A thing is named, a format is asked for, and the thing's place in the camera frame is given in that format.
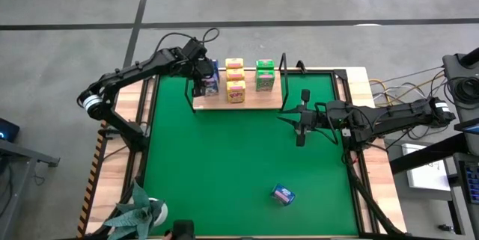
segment green mat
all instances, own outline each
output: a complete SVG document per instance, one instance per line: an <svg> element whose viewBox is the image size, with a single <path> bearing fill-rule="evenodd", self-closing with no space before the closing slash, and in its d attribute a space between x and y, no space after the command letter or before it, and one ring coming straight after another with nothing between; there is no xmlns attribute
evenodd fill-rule
<svg viewBox="0 0 479 240"><path fill-rule="evenodd" d="M152 235L177 219L192 219L198 236L357 235L342 146L311 133L296 147L278 111L193 114L184 84L165 78L159 85L144 189L166 201L168 218ZM286 108L300 103L303 88L311 107L334 99L330 75L293 75L289 84ZM278 183L296 194L291 205L270 197Z"/></svg>

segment gray floor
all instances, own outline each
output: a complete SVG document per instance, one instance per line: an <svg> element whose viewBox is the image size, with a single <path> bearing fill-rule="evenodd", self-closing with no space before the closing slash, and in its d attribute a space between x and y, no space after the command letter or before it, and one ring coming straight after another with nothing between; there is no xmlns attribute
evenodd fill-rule
<svg viewBox="0 0 479 240"><path fill-rule="evenodd" d="M138 1L0 0L0 25L131 23ZM479 17L479 0L147 0L143 22L466 17ZM170 31L201 36L204 30L141 30L134 59L148 58L158 39ZM102 73L123 65L130 34L130 30L0 31L0 117L22 127L21 145L61 157L58 168L37 169L46 183L37 187L31 182L18 239L75 235L99 125L76 106L75 98ZM211 58L242 57L248 65L286 52L290 65L301 59L308 66L362 66L370 78L388 79L437 67L443 55L468 52L478 41L479 25L471 24L225 28L207 48ZM185 42L169 37L163 46ZM406 80L420 83L437 72ZM453 133L449 129L424 141L440 141ZM470 239L436 229L450 223L444 202L401 200L401 206L414 235Z"/></svg>

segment wooden board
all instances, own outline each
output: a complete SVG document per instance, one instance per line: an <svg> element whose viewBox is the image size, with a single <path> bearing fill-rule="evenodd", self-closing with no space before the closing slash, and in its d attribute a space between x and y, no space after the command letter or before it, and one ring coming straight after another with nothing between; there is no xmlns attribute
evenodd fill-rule
<svg viewBox="0 0 479 240"><path fill-rule="evenodd" d="M370 106L374 107L373 95L371 93L369 80L367 77L366 69L364 67L308 67L310 70L332 70L332 69L345 69L348 75L348 83L350 87L351 98L353 104L357 106ZM147 102L144 107L144 118L147 119L149 113L149 105L151 99L152 84L150 84L147 92ZM139 101L139 94L141 92L141 82L132 84L122 89L118 95L118 101L116 105L116 111L126 119L134 120L136 109ZM378 146L384 147L383 139L374 141ZM106 144L106 152L111 153L119 147L117 141L109 141ZM123 182L126 159L119 152L116 159L109 159L103 162L101 167L101 174L98 176L100 181L97 184L96 192L93 197L93 203L91 207L91 215L86 223L86 233L92 233L96 230L101 223L109 216L112 210L115 208L116 203L119 201L118 195L122 185L120 182L112 181L113 179L121 179ZM396 186L394 184L394 178L389 166L388 154L375 147L370 147L364 151L364 159L366 162L367 174L369 176L370 186L373 193L374 200L378 203L379 207L384 211L386 216L391 222L403 232L406 232L406 225L404 223L403 214L397 197ZM91 190L91 184L85 180L86 189ZM361 199L361 211L364 220L364 226L366 232L370 232L369 214L367 206L363 199Z"/></svg>
<svg viewBox="0 0 479 240"><path fill-rule="evenodd" d="M281 95L281 75L275 71L275 83L271 91L256 91L256 71L245 68L245 102L229 103L226 93L226 71L219 71L219 94L200 96L193 99L193 108L197 110L231 109L280 109L283 105Z"/></svg>

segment white pot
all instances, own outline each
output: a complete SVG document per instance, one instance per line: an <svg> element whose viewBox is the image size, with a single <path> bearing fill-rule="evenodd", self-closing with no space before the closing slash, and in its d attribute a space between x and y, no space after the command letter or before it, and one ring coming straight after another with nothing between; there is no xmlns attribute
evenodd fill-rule
<svg viewBox="0 0 479 240"><path fill-rule="evenodd" d="M158 218L156 218L155 222L153 223L153 226L157 227L157 226L163 224L163 222L166 221L166 217L168 217L168 207L166 206L166 203L163 203L162 212L159 214Z"/></svg>

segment potted plant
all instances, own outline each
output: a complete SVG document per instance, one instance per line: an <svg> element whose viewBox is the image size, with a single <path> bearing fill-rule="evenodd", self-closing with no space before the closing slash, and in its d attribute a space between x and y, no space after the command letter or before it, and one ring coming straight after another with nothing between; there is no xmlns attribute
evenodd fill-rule
<svg viewBox="0 0 479 240"><path fill-rule="evenodd" d="M168 208L163 201L149 198L136 181L133 185L133 204L117 203L117 209L122 214L103 223L115 228L108 240L117 240L130 233L136 233L138 239L145 240L151 228L163 223L168 215Z"/></svg>

